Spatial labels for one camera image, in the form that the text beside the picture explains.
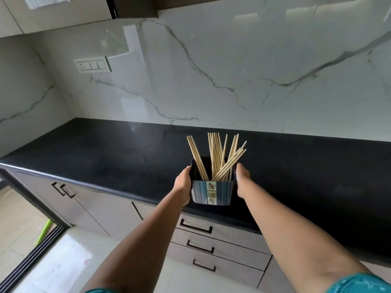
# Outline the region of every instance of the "person's left arm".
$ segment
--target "person's left arm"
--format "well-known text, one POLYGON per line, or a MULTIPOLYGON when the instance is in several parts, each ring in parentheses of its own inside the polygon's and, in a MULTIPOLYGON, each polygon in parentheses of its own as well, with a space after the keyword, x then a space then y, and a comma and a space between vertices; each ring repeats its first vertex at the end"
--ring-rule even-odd
POLYGON ((105 288, 117 293, 152 293, 182 207, 190 201, 190 166, 154 212, 107 256, 82 292, 105 288))

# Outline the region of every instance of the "black countertop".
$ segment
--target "black countertop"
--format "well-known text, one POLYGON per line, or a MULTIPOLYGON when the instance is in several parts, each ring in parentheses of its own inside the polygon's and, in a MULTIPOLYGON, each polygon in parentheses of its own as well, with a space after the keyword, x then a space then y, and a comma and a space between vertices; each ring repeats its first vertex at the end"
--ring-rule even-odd
MULTIPOLYGON (((0 166, 158 204, 207 132, 240 133, 255 182, 340 243, 391 263, 391 142, 75 118, 0 159, 0 166)), ((185 212, 259 232, 244 201, 185 212)))

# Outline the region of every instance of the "white tile floor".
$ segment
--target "white tile floor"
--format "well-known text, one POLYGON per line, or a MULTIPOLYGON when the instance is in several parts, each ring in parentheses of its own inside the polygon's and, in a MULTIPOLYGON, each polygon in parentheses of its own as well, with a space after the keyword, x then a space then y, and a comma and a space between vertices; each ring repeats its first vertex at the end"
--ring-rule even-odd
MULTIPOLYGON (((119 241, 69 229, 13 293, 79 293, 119 241)), ((223 276, 166 258, 155 293, 259 293, 223 276)))
POLYGON ((32 251, 46 221, 16 191, 0 190, 0 282, 32 251))

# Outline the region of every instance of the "green object on floor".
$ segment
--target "green object on floor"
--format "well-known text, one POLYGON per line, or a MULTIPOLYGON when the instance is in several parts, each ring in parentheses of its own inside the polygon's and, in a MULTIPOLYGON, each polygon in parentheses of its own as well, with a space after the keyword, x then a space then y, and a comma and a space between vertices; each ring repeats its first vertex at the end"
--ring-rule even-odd
POLYGON ((46 224, 45 224, 45 227, 42 229, 42 232, 40 234, 40 237, 38 238, 37 242, 35 243, 35 246, 38 246, 39 243, 43 240, 43 238, 46 236, 46 233, 47 231, 49 230, 50 226, 52 225, 52 221, 49 219, 46 224))

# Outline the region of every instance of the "black handle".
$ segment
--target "black handle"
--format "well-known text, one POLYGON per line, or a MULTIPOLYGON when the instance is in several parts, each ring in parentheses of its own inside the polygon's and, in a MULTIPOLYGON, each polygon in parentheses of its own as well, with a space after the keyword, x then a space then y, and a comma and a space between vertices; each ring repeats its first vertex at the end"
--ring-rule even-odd
POLYGON ((212 226, 209 226, 209 230, 205 230, 205 229, 202 229, 202 228, 198 228, 198 227, 193 227, 193 226, 190 226, 190 225, 186 225, 184 224, 185 220, 182 219, 181 222, 179 223, 180 226, 183 226, 183 227, 187 227, 187 228, 191 228, 191 229, 195 229, 195 230, 198 230, 198 231, 202 231, 202 232, 206 232, 206 233, 209 233, 209 234, 212 234, 212 229, 213 227, 212 226))
POLYGON ((70 194, 69 192, 66 191, 66 189, 64 188, 65 187, 65 184, 61 185, 60 188, 65 192, 66 195, 68 195, 70 198, 73 198, 75 196, 75 194, 70 194))
POLYGON ((57 190, 57 192, 58 192, 59 194, 61 194, 61 195, 64 197, 64 196, 65 196, 65 193, 62 193, 62 192, 56 187, 57 184, 58 184, 57 182, 54 182, 54 183, 52 184, 52 186, 54 187, 55 190, 57 190))
POLYGON ((210 270, 210 271, 216 272, 216 266, 214 266, 213 269, 211 269, 211 268, 209 268, 209 267, 206 267, 206 266, 202 266, 202 265, 200 265, 200 264, 197 264, 195 259, 193 259, 193 265, 198 266, 198 267, 201 267, 201 268, 206 269, 206 270, 210 270))
POLYGON ((200 251, 204 251, 204 252, 207 252, 207 253, 211 253, 211 254, 213 254, 213 252, 215 251, 215 247, 212 247, 212 250, 209 251, 207 249, 203 249, 203 248, 200 248, 200 247, 197 247, 197 246, 193 246, 193 245, 190 244, 190 240, 187 241, 186 246, 194 248, 194 249, 197 249, 197 250, 200 250, 200 251))

